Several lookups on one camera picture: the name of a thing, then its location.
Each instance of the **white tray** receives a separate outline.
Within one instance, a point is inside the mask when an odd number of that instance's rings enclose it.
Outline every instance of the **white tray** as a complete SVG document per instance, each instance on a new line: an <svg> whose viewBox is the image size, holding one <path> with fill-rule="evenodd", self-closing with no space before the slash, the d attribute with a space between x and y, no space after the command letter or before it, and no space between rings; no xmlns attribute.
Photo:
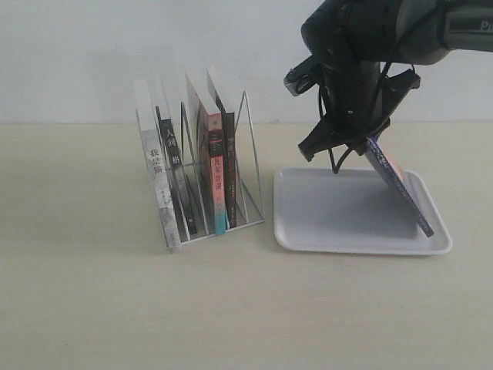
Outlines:
<svg viewBox="0 0 493 370"><path fill-rule="evenodd" d="M287 168L274 177L274 233L292 251L436 255L452 239L423 180L406 171L434 228L427 238L397 194L374 170Z"/></svg>

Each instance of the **wire book holder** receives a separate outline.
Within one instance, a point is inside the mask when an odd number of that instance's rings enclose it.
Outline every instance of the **wire book holder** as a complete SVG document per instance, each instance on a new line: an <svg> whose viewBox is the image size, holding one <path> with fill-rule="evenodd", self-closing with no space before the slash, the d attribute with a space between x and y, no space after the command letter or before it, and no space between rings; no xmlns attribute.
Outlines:
<svg viewBox="0 0 493 370"><path fill-rule="evenodd" d="M238 126L240 123L241 113L246 110L248 118L248 128L250 131L250 141L251 153L253 154L253 161L255 166L255 172L253 174L254 181L248 183L244 177L244 168L242 167L242 162L240 161L240 155L238 153L238 146L244 144L243 140L238 140L236 135ZM247 91L243 91L241 98L240 107L237 111L236 122L235 122L235 137L236 137L236 211L237 211L237 225L235 227L230 227L230 224L226 218L226 232L232 232L235 230L240 230L245 227L251 227L254 225L261 224L265 222L265 208L263 202L263 191L262 183L260 179L260 165L257 154L257 145L255 143L255 134L253 130L253 120L250 108L250 100L248 98ZM183 231L181 237L182 245L191 244L197 241L205 240L211 237L215 237L216 234L213 232L213 217L210 215L208 210L207 197L209 194L206 192L205 180L200 175L200 163L197 160L197 154L193 149L192 135L190 133L189 119L186 112L186 106L184 102L181 102L181 153L183 155L182 164L183 168L187 172L187 186L192 194L193 208L195 210L197 224L199 232L192 235L189 232L187 222L183 212L183 200L178 196L174 200L178 206L180 216L177 217L177 222L179 223L179 228ZM173 176L169 159L166 158L165 163L166 172L169 176Z"/></svg>

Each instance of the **white book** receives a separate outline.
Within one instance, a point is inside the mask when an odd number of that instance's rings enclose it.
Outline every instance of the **white book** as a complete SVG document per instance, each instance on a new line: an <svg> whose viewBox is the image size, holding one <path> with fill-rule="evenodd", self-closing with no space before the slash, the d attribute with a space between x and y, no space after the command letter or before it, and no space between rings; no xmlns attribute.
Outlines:
<svg viewBox="0 0 493 370"><path fill-rule="evenodd" d="M159 139L156 117L149 93L149 85L145 79L134 82L134 93L137 105L137 123L140 139L145 153L147 171L153 188L154 198L161 223L161 229L170 251L180 251L182 248L178 223L166 175L165 157Z"/></svg>

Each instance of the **metal book rack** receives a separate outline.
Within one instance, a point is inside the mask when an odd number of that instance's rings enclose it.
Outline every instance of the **metal book rack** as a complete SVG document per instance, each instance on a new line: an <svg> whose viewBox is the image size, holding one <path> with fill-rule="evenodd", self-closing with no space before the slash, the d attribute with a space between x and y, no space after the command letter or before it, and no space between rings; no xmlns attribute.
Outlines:
<svg viewBox="0 0 493 370"><path fill-rule="evenodd" d="M238 140L237 130L240 123L241 113L246 111L248 117L248 129L250 137L248 140ZM191 203L197 225L197 234L191 234L184 217L183 200L175 197L175 206L178 206L177 222L180 229L182 245L191 244L197 241L215 237L213 216L208 205L209 194L206 191L205 180L200 175L200 164L197 160L197 154L194 153L192 135L190 133L189 119L186 113L185 103L181 102L181 155L183 169L186 171L186 181L191 193ZM261 224L265 222L265 208L263 202L262 183L260 179L259 159L257 155L257 146L253 131L253 120L248 99L247 91L243 92L240 107L237 111L235 122L235 142L236 142L236 227L230 227L226 217L226 232L240 230L245 227ZM251 148L243 148L244 145L250 144ZM243 166L247 159L240 160L240 153L247 152L252 155L254 171L252 166ZM166 172L169 178L173 178L169 159L166 157Z"/></svg>

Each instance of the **book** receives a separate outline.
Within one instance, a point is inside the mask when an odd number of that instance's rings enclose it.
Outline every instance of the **book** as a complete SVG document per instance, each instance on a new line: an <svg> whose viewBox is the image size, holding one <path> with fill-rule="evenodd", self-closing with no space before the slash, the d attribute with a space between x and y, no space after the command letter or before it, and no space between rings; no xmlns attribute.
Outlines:
<svg viewBox="0 0 493 370"><path fill-rule="evenodd" d="M166 174L165 158L154 118L149 85L145 79L134 82L136 115L142 141L147 172L161 223L161 231L169 251L180 251L182 244L178 223L171 197L169 179Z"/></svg>
<svg viewBox="0 0 493 370"><path fill-rule="evenodd" d="M168 155L169 167L176 189L176 198L179 199L184 222L190 234L197 234L195 216L193 214L192 194L189 181L183 169L182 155L176 141L173 121L169 111L169 104L164 93L163 82L157 74L154 74L154 86L156 90L156 118L162 147Z"/></svg>
<svg viewBox="0 0 493 370"><path fill-rule="evenodd" d="M195 75L185 74L193 147L204 179L206 199L213 215L216 235L226 233L224 196L223 121L207 88Z"/></svg>
<svg viewBox="0 0 493 370"><path fill-rule="evenodd" d="M433 228L421 212L418 202L415 200L412 186L406 173L382 150L374 137L367 138L366 158L377 171L385 183L396 190L401 199L407 204L408 209L414 215L419 227L427 237L434 235Z"/></svg>
<svg viewBox="0 0 493 370"><path fill-rule="evenodd" d="M207 87L216 101L223 119L224 138L224 191L226 212L230 228L237 226L236 220L236 127L235 111L231 105L219 75L213 66L207 68Z"/></svg>

